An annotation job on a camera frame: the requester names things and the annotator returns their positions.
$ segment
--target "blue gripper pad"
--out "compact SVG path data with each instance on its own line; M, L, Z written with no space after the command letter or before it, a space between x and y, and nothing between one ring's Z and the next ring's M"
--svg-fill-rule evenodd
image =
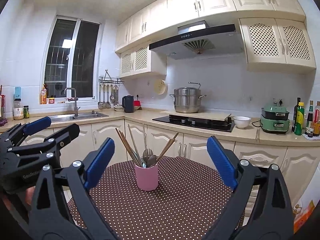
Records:
M84 187L88 190L97 186L103 172L115 153L115 142L109 138L107 141L104 141L98 151L97 156L87 169Z
M43 129L50 127L50 125L51 125L50 117L44 117L32 123L28 123L26 127L23 129L23 133L25 135L33 135L37 132L42 131Z
M224 184L235 190L238 182L235 178L236 169L233 167L228 157L224 154L225 149L213 137L207 140L207 151L216 166Z

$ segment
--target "beige countertop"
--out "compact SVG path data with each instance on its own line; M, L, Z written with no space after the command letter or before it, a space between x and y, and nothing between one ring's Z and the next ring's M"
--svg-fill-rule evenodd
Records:
M113 109L108 109L101 112L109 116L91 118L91 119L82 119L82 120L76 120L76 121L71 120L71 121L63 121L63 122L54 122L51 124L50 128L64 127L72 123L81 125L81 124L88 124L88 123L107 122L112 120L125 119L133 122L139 122L146 125L155 126L162 129L168 129L176 132L203 136L207 138L212 135L215 135L217 139L227 140L227 141L236 141L236 142L243 142L243 143L260 144L260 145L274 145L274 146L320 147L320 140L309 141L305 139L303 136L295 135L291 131L287 132L285 135L268 134L263 132L261 128L256 128L250 125L246 129L238 129L234 127L232 132L229 133L229 132L205 130L200 128L185 127L185 126L180 126L175 124L167 124L163 122L153 121L152 119L154 118L167 115L166 113L162 113L160 110L159 111L138 110L130 114L124 113L124 112L116 112ZM0 132L6 131L7 129L9 129L10 127L18 123L24 124L26 122L33 122L40 118L41 117L30 117L28 119L23 119L20 121L8 121L6 125L4 125L3 127L0 127ZM260 129L260 140L255 139L257 129Z

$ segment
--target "window pane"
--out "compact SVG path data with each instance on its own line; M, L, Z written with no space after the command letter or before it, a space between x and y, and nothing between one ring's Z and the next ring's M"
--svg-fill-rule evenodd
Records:
M93 63L99 27L100 25L95 23L84 21L80 23L73 58L71 83L79 98L93 97Z
M72 40L76 21L57 19L54 26L47 61L45 66L44 83L47 88L47 97L64 97L67 87L68 55L70 48L62 46L64 40Z

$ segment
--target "cutting board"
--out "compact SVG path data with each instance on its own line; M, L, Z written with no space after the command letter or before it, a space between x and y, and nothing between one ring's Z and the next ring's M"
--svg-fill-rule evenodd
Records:
M224 112L214 112L214 113L202 112L202 113L195 113L195 114L185 114L185 113L177 113L174 110L166 110L166 111L162 111L162 113L201 118L201 119L220 120L220 121L224 121L229 116L231 116L231 113L224 113Z

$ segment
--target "pink cup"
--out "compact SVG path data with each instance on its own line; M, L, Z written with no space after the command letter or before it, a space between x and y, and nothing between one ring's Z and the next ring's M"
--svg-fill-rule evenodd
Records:
M134 169L138 188L150 191L158 187L158 164L150 168L141 168L135 165Z

